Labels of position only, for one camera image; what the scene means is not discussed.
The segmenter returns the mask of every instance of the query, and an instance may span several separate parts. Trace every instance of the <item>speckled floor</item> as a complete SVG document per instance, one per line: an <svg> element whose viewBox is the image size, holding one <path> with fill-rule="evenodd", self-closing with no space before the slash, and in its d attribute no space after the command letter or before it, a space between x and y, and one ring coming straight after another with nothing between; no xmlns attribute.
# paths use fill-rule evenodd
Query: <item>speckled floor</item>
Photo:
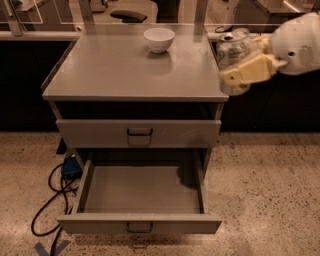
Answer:
<svg viewBox="0 0 320 256"><path fill-rule="evenodd" d="M0 255L48 255L54 235L30 224L63 160L57 133L0 133ZM206 183L216 235L68 235L59 255L320 255L320 134L223 133ZM61 200L39 231L56 224Z"/></svg>

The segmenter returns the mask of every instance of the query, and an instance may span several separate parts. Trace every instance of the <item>drawer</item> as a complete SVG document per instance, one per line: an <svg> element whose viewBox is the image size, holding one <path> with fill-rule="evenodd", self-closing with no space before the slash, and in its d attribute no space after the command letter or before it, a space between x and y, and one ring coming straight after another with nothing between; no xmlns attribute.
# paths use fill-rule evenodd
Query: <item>drawer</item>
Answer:
<svg viewBox="0 0 320 256"><path fill-rule="evenodd" d="M69 233L214 234L198 151L113 149L87 160Z"/></svg>
<svg viewBox="0 0 320 256"><path fill-rule="evenodd" d="M69 148L212 148L219 120L58 120Z"/></svg>

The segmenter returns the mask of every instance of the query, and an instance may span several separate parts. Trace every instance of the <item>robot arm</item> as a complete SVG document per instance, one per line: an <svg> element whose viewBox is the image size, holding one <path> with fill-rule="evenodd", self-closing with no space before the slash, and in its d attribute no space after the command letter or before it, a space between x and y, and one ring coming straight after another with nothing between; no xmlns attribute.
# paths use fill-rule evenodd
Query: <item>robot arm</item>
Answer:
<svg viewBox="0 0 320 256"><path fill-rule="evenodd" d="M241 86L269 80L277 72L299 75L320 69L320 16L308 13L292 19L249 44L247 56L221 69L224 84Z"/></svg>

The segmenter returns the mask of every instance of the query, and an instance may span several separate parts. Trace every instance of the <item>open drawer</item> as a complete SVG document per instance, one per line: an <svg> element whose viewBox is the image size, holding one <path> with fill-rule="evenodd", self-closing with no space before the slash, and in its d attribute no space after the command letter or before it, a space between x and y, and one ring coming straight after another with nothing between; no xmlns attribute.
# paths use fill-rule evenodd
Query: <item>open drawer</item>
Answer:
<svg viewBox="0 0 320 256"><path fill-rule="evenodd" d="M109 149L90 153L69 233L213 234L198 151Z"/></svg>

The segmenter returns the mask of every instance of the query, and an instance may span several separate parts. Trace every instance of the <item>closed drawer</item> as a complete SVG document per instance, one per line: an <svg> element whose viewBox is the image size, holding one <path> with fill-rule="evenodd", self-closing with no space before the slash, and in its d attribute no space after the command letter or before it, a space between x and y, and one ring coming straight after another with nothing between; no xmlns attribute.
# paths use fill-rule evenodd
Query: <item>closed drawer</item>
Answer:
<svg viewBox="0 0 320 256"><path fill-rule="evenodd" d="M219 120L58 120L69 148L212 148Z"/></svg>

